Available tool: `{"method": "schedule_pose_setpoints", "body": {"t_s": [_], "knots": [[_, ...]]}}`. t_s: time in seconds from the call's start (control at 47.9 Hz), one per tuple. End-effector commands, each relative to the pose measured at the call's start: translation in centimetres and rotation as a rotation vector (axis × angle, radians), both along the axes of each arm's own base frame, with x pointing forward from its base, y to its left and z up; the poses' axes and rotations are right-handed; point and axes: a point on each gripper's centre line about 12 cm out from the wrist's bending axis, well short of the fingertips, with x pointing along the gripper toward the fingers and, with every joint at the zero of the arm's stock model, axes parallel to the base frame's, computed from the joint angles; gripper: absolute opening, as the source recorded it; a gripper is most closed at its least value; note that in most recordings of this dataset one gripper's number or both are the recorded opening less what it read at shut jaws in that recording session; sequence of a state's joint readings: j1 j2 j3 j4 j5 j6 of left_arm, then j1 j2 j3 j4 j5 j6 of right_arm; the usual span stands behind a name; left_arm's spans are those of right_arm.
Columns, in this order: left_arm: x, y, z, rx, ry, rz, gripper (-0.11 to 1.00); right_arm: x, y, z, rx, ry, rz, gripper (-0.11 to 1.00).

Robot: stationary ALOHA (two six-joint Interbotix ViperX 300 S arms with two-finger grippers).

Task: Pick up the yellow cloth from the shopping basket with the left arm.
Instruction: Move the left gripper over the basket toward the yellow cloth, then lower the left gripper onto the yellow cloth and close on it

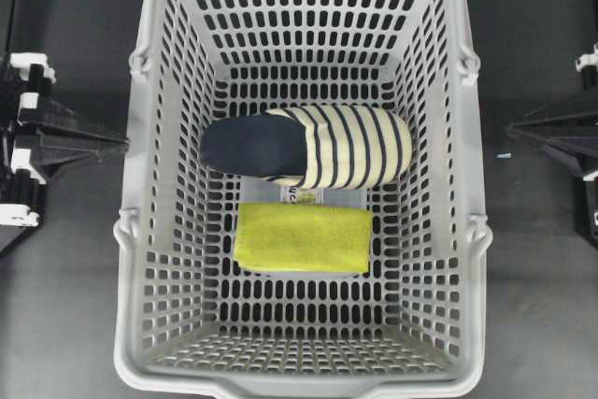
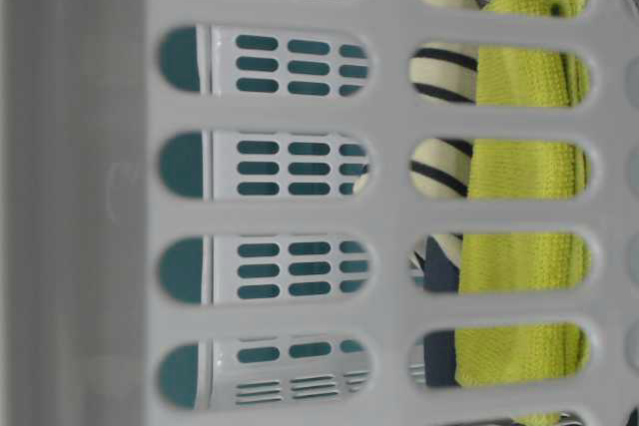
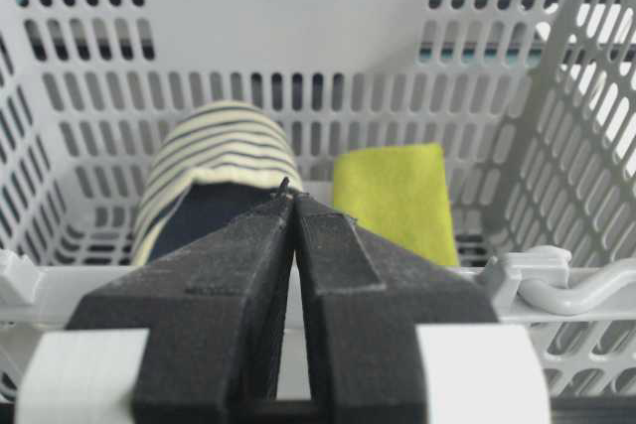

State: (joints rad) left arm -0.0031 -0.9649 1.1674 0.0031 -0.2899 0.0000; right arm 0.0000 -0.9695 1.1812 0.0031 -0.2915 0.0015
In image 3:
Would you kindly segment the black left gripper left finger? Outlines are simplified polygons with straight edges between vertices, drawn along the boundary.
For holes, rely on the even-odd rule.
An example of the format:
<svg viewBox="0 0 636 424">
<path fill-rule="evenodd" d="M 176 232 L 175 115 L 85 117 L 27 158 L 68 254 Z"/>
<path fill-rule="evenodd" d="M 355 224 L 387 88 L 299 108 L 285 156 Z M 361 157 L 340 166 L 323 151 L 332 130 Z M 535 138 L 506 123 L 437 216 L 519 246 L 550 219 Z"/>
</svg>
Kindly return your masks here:
<svg viewBox="0 0 636 424">
<path fill-rule="evenodd" d="M 271 198 L 225 227 L 85 295 L 72 331 L 145 329 L 133 390 L 138 423 L 227 423 L 274 398 L 293 259 L 294 197 Z"/>
</svg>

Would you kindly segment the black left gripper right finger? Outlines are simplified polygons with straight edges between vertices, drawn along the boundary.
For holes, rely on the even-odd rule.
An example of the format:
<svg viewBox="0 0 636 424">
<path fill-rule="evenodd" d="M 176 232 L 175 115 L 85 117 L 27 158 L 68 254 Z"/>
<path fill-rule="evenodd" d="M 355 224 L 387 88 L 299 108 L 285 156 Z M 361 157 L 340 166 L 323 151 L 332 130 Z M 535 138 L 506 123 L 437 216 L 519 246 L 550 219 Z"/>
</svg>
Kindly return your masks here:
<svg viewBox="0 0 636 424">
<path fill-rule="evenodd" d="M 312 397 L 333 423 L 423 423 L 418 324 L 495 323 L 485 292 L 308 195 L 294 200 Z"/>
</svg>

